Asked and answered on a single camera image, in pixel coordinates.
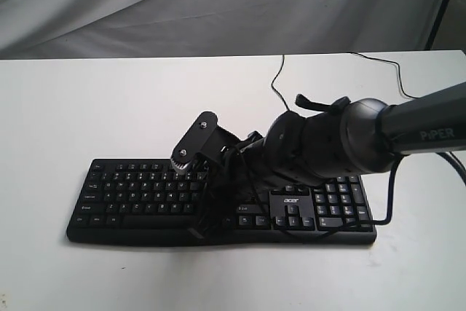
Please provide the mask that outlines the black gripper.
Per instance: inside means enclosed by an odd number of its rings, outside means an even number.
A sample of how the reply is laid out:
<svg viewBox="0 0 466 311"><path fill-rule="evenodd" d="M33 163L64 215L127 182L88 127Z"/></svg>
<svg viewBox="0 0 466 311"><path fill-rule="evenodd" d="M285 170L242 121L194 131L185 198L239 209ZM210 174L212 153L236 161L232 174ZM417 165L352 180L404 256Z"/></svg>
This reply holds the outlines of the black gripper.
<svg viewBox="0 0 466 311"><path fill-rule="evenodd" d="M196 153L194 167L207 168L206 185L200 200L201 216L228 216L237 206L254 201L258 212L269 215L259 194L275 187L253 169L252 156L258 154L255 146L262 146L263 138L257 132L239 141L225 130L215 131L207 146Z"/></svg>

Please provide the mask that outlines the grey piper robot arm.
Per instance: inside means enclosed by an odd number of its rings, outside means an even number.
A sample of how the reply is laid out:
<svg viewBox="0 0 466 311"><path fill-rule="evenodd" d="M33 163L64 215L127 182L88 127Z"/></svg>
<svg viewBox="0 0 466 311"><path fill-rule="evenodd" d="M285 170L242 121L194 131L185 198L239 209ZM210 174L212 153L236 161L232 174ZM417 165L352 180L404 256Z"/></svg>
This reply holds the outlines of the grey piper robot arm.
<svg viewBox="0 0 466 311"><path fill-rule="evenodd" d="M265 136L245 140L205 112L192 125L189 139L192 154L208 164L200 210L219 218L256 192L384 173L406 155L463 150L465 85L398 105L343 97L311 117L286 111Z"/></svg>

